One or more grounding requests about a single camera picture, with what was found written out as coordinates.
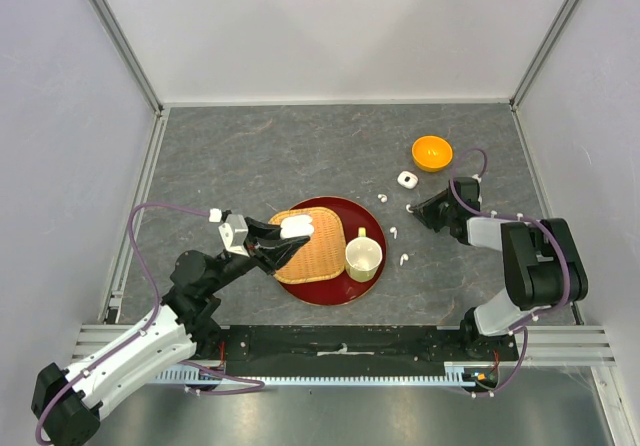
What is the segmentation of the white oval charging case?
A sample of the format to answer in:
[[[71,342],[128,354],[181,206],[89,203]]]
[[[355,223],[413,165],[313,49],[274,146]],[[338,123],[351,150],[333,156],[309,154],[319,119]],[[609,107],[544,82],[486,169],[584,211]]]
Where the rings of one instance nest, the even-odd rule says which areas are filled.
[[[279,227],[281,239],[311,237],[315,231],[313,218],[306,214],[286,217]]]

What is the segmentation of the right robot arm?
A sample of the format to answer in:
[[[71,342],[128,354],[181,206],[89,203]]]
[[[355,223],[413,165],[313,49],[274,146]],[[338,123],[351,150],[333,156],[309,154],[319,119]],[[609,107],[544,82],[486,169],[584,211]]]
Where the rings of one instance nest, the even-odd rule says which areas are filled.
[[[407,212],[427,229],[448,230],[459,243],[500,253],[503,288],[469,309],[458,328],[433,331],[425,343],[432,361],[517,361],[516,343],[532,321],[584,299],[588,279],[568,223],[481,211],[480,179],[456,177]]]

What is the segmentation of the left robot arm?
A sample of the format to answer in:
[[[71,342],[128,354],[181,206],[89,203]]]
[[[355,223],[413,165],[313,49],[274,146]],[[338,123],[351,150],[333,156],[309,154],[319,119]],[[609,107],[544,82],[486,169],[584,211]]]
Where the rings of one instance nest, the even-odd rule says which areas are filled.
[[[279,225],[213,209],[223,250],[210,256],[182,253],[170,276],[170,290],[152,310],[102,349],[65,368],[51,363],[36,378],[31,409],[40,445],[83,445],[102,419],[165,369],[192,358],[211,358],[221,328],[213,314],[216,292],[254,268],[272,275],[314,234],[312,218],[298,214]]]

